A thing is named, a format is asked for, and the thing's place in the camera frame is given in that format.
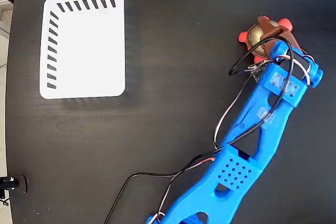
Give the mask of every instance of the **white tray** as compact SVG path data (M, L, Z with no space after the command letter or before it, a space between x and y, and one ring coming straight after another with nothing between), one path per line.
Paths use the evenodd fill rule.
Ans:
M124 0L46 0L40 94L111 97L125 90Z

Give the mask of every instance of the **wire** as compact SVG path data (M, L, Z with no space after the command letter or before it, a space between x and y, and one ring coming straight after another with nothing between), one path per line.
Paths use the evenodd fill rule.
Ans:
M243 57L241 57L235 64L234 66L230 69L229 71L229 75L233 75L233 74L236 74L238 71L234 71L238 66L239 64L250 54L252 53L254 50L257 49L257 47L261 46L262 44L264 43L267 43L271 40L274 40L274 39L279 39L279 40L282 40L283 42L285 42L288 46L288 50L289 50L289 56L290 56L290 64L289 64L289 67L288 67L288 74L287 74L287 77L286 77L286 80L285 80L285 83L282 87L282 90L281 90L281 93L280 95L278 96L278 99L276 100L275 104L273 105L273 107L270 109L270 111L263 117L263 119L255 124L254 126L251 126L250 128L248 128L245 132L243 132L241 135L237 136L235 139L233 139L231 142L229 142L229 144L234 144L234 143L237 143L238 141L240 141L241 139L243 139L245 136L247 136L248 134L252 133L253 131L255 131L257 128L259 128L264 122L266 122L268 120L268 118L272 115L272 113L274 112L274 110L278 107L278 105L280 104L281 100L282 100L282 97L284 96L285 94L285 90L286 90L286 87L287 87L287 84L289 82L289 79L293 73L293 66L294 66L294 53L293 53L293 49L292 49L292 46L290 44L290 42L284 38L284 37L281 37L281 36L272 36L272 37L268 37L268 38L265 38L261 41L259 41L258 43L256 43L253 47L251 47L244 55Z
M159 215L165 216L163 212L159 212ZM158 214L155 214L153 218L148 222L148 224L153 224L157 218L158 218Z
M190 170L190 169L193 169L193 168L195 168L195 167L198 167L199 165L202 165L204 162L207 162L207 161L214 161L214 160L215 160L214 157L206 158L206 159L204 159L204 160L198 162L197 164L195 164L195 165L189 167L187 170ZM159 206L159 210L158 210L159 213L160 213L160 211L161 211L161 209L162 209L162 207L163 207L163 204L164 204L164 202L165 202L165 200L166 200L166 198L167 198L167 195L168 195L169 190L170 190L170 188L171 188L171 186L172 186L173 180L174 180L178 175L180 175L181 173L182 173L182 172L176 174L176 175L170 180L170 182L169 182L169 184L168 184L168 187L167 187L167 189L166 189L166 192L165 192L165 194L163 195L163 198L162 198L162 200L161 200L161 204L160 204L160 206Z
M308 51L305 50L303 47L300 47L300 48L301 48L301 51L303 51L303 53L304 53L305 55L308 55L308 54L309 54Z
M233 100L233 102L230 104L230 106L227 108L227 110L224 112L224 114L220 118L220 120L219 120L219 122L216 126L214 139L213 139L213 144L215 146L215 149L218 149L218 146L217 146L217 143L216 143L217 142L217 135L218 135L219 129L221 128L220 126L222 125L223 119L225 118L226 114L229 112L229 110L232 108L232 106L236 103L236 101L238 100L238 98L242 94L243 89L245 88L246 84L248 83L249 79L253 76L253 74L256 71L258 71L258 69L260 69L263 65L265 65L267 63L270 63L270 62L273 62L273 61L272 60L264 61L256 69L253 70L253 72L250 74L250 76L245 80L245 82L244 82L243 86L241 87L240 91L238 92L238 95L236 96L236 98Z
M277 61L278 61L278 58L285 58L286 60L290 59L288 55L280 55L280 56L276 57ZM310 86L310 76L309 76L307 70L304 68L304 66L298 60L294 59L294 63L302 69L302 71L303 71L303 73L304 73L304 75L306 76L306 79L307 79L307 85Z
M246 84L248 83L248 81L251 79L252 76L253 76L253 73L251 73L250 76L245 80L243 86L241 87L240 91L238 92L238 95L233 100L233 102L230 104L230 106L227 108L227 110L224 112L224 114L222 115L222 117L220 118L220 120L219 120L219 122L216 126L215 134L214 134L214 140L213 140L213 143L214 143L214 146L215 146L216 149L218 149L218 146L217 146L217 143L216 143L217 134L218 134L219 129L221 128L220 126L222 125L223 119L226 116L226 114L229 112L229 110L232 108L232 106L236 103L236 101L238 100L238 98L242 94L243 89L245 88Z
M304 57L304 58L305 58L305 57L308 57L309 59L311 59L311 60L315 63L315 60L314 60L313 56L310 56L310 55L304 55L303 57Z
M221 150L222 150L222 147L221 147L221 148L218 148L217 150L213 150L213 151L208 152L208 153L205 153L205 154L199 154L199 155L193 157L185 167L183 167L180 171L178 171L178 172L176 172L176 173L161 174L161 173L147 173L147 172L140 172L140 173L134 173L134 174L132 174L131 176L129 176L129 177L126 179L126 181L125 181L124 184L122 185L122 187L121 187L121 189L120 189L120 191L119 191L119 193L118 193L118 195L117 195L115 201L113 202L113 204L112 204L112 206L111 206L111 208L110 208L109 213L107 214L107 216L106 216L106 218L105 218L104 224L107 224L107 223L109 222L109 220L110 220L110 218L111 218L111 215L112 215L112 213L113 213L113 211L114 211L114 209L115 209L115 207L116 207L118 201L120 200L120 197L121 197L122 193L124 192L124 190L125 190L127 184L130 182L131 179L133 179L133 178L135 178L135 177L137 177L137 176L140 176L140 175L154 176L154 177L162 177L162 178L174 177L174 176L177 175L177 174L180 175L180 174L184 173L184 172L185 172L189 167L191 167L196 161L198 161L198 160L200 160L200 159L207 158L207 157L209 157L209 156L211 156L211 155L214 155L214 154L220 152Z
M0 199L0 202L2 202L2 205L6 206L6 207L9 206L9 203L7 201L9 201L9 198L7 198L5 200Z

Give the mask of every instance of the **black table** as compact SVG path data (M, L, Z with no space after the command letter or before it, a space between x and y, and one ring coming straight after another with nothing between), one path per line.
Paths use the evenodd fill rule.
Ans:
M39 94L44 1L15 0L10 35L7 167L28 178L26 195L10 195L15 224L102 223L127 176L174 172L210 151L214 126L245 79L227 74L246 51L237 36L258 15L289 18L325 75L293 111L277 154L233 223L336 222L335 0L125 0L126 92L69 100ZM250 137L240 146L251 151L255 143ZM165 210L204 169L176 181ZM110 223L143 224L167 184L164 178L134 179Z

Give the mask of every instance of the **metal ball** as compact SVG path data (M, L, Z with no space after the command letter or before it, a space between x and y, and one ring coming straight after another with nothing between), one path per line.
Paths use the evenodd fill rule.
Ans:
M279 26L279 23L274 20L270 20L269 22L274 26ZM249 46L252 47L256 43L258 43L263 34L264 33L258 24L253 25L253 27L251 27L247 31L247 43L249 44ZM256 53L260 57L267 57L267 54L261 46L257 47L257 49L254 50L254 53Z

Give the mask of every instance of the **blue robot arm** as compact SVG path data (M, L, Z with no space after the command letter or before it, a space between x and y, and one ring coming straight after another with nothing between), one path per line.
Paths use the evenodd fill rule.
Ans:
M278 56L285 55L287 50L288 46L278 41L270 56L275 60ZM303 57L300 50L293 47L293 51ZM311 85L316 87L323 71L313 60L307 60L311 64ZM222 141L220 147L223 149L216 154L215 162L204 177L173 204L160 221L161 224L202 224L196 215L198 212L208 215L208 224L231 222L242 198L275 154L288 116L293 108L298 106L307 90L307 80L290 77L280 104L260 127L258 147L253 156L246 158L240 155L238 149L230 143L248 128L259 123L270 111L269 96L272 93L280 95L287 74L285 69L275 63L267 66L242 112ZM218 190L220 184L227 189Z

